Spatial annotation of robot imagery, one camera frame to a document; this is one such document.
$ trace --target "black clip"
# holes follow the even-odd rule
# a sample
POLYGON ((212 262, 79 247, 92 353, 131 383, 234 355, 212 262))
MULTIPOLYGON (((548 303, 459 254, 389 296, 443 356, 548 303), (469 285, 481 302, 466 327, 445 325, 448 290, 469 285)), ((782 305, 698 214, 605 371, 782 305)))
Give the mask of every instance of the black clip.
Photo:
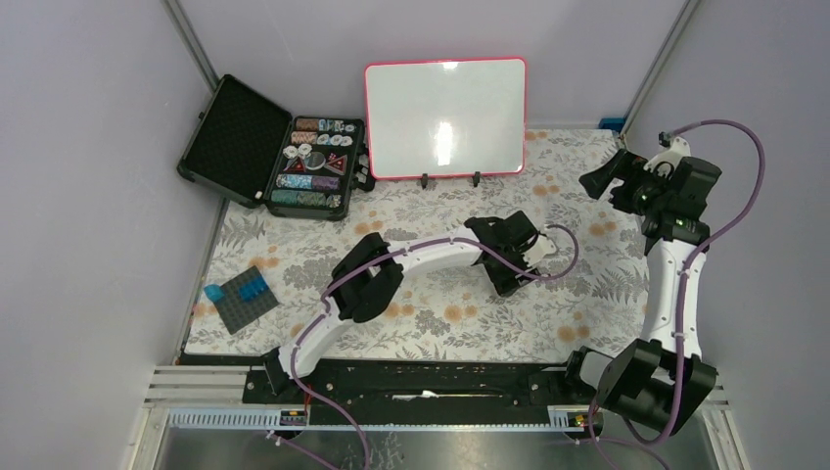
POLYGON ((362 189, 367 193, 375 189, 375 177, 372 175, 372 171, 369 169, 369 162, 366 161, 366 164, 362 164, 360 162, 360 157, 365 155, 366 158, 369 158, 369 149, 366 148, 365 145, 361 145, 357 151, 356 158, 357 161, 354 163, 354 175, 351 178, 351 187, 362 189))

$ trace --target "red triangle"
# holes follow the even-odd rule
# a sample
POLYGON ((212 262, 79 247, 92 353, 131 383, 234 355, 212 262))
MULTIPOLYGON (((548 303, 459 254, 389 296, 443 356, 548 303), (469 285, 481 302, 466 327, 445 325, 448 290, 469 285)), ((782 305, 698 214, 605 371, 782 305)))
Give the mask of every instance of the red triangle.
POLYGON ((337 174, 346 173, 346 156, 337 157, 334 160, 329 160, 326 163, 326 168, 337 174))
POLYGON ((288 165, 285 167, 283 171, 298 171, 300 173, 303 173, 305 172, 305 165, 302 164, 301 158, 296 158, 288 162, 288 165))

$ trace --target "metal floor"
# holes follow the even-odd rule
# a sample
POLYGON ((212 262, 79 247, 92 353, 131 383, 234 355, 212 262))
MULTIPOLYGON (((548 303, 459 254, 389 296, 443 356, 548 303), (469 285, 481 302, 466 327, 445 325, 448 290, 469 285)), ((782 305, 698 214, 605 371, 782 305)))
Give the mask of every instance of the metal floor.
MULTIPOLYGON (((604 436, 629 440, 623 421, 605 413, 604 436)), ((564 436, 517 432, 369 432, 372 469, 383 470, 550 470, 609 468, 591 445, 558 446, 564 436)), ((287 446, 276 447, 265 434, 238 430, 170 428, 164 437, 159 470, 318 470, 323 468, 287 446)), ((362 447, 354 432, 308 431, 295 442, 338 468, 362 469, 362 447)), ((648 454, 605 443, 621 469, 661 469, 648 454)), ((672 470, 717 468, 706 428, 693 417, 658 453, 672 470)))

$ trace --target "blue object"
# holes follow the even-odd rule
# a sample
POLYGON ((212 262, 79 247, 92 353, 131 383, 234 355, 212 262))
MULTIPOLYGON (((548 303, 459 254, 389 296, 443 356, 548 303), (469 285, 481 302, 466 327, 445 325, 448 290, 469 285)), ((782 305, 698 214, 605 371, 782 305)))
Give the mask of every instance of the blue object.
POLYGON ((268 289, 268 284, 262 276, 257 276, 253 281, 243 285, 239 288, 239 297, 243 302, 250 302, 256 299, 259 294, 262 294, 268 289))
POLYGON ((214 304, 225 298, 225 292, 216 284, 205 286, 205 295, 214 304))
POLYGON ((599 120, 597 128, 623 132, 623 126, 625 126, 625 117, 603 117, 599 120))

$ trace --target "gray baseplate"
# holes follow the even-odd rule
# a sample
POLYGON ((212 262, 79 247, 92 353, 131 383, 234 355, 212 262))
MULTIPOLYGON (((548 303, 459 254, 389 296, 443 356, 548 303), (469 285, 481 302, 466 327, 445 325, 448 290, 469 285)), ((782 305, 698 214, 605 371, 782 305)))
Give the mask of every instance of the gray baseplate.
POLYGON ((259 269, 253 266, 230 281, 222 284, 222 291, 225 293, 225 297, 215 305, 216 310, 219 312, 219 317, 222 318, 225 328, 228 329, 228 333, 235 334, 280 304, 270 288, 266 289, 265 292, 259 294, 250 302, 244 302, 239 296, 239 288, 255 280, 260 275, 259 269))

